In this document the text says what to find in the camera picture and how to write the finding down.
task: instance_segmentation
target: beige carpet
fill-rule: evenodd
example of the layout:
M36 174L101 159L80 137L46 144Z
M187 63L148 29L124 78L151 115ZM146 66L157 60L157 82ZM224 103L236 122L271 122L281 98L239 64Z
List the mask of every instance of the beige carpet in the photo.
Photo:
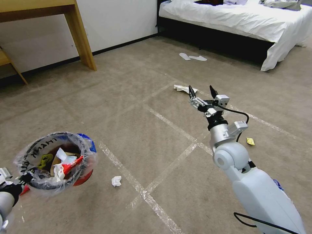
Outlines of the beige carpet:
M209 145L207 122L173 89L191 84L205 93L213 85L253 115L240 142L283 185L311 233L312 38L307 44L261 72L260 64L154 37L95 56L97 72L75 62L27 77L29 86L2 87L1 167L17 175L15 155L54 131L85 133L98 150L85 184L52 198L23 195L9 232L258 233L234 218L233 212L245 212L197 144ZM185 61L181 52L208 61ZM111 186L116 175L123 177L119 188Z

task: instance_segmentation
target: black bed frame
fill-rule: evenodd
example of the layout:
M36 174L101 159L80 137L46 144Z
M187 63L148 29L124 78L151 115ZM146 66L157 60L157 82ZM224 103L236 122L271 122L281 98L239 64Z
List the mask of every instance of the black bed frame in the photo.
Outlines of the black bed frame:
M165 1L157 0L156 26L159 35L170 36L177 40L195 44L199 49L203 48L225 56L230 55L256 63L262 63L266 59L267 50L273 45L273 42L160 17L160 4Z

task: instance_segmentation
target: trash bag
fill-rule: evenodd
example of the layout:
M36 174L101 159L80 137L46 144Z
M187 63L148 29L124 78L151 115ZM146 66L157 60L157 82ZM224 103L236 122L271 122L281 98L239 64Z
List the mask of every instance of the trash bag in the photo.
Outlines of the trash bag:
M69 178L56 182L56 178L49 176L46 168L51 167L59 148L82 155L83 160L71 170ZM33 180L28 184L29 188L42 195L53 196L68 187L84 183L97 164L97 152L94 142L85 134L54 132L25 147L18 153L14 163L20 174L37 168Z

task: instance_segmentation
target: slipper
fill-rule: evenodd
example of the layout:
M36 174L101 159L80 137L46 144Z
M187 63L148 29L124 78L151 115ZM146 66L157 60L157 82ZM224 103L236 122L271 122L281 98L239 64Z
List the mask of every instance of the slipper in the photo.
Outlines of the slipper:
M195 57L195 56L189 56L190 59L196 59L196 60L199 60L199 61L207 61L206 58L204 58L203 56L198 56L198 57Z
M188 55L187 54L185 54L185 53L180 53L179 54L182 58L184 58L185 60L191 60L189 57L188 57Z

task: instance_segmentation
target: paper trash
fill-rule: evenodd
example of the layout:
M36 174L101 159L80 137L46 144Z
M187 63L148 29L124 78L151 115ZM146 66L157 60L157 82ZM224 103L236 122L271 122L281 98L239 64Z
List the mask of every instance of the paper trash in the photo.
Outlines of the paper trash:
M120 180L121 176L115 176L114 178L111 179L111 185L114 187L121 186Z
M59 182L63 180L66 175L63 165L71 165L77 159L77 157L67 156L64 150L62 150L61 148L58 149L56 157L58 157L62 161L61 163L54 165L54 177L56 178L56 182Z
M254 144L254 140L252 139L252 138L246 138L247 139L247 144L249 144L249 145L255 145Z
M173 86L173 88L176 89L177 91L184 91L184 92L186 92L186 93L189 93L189 92L188 92L189 88L186 87L186 86L176 85L176 84L175 84L175 85Z

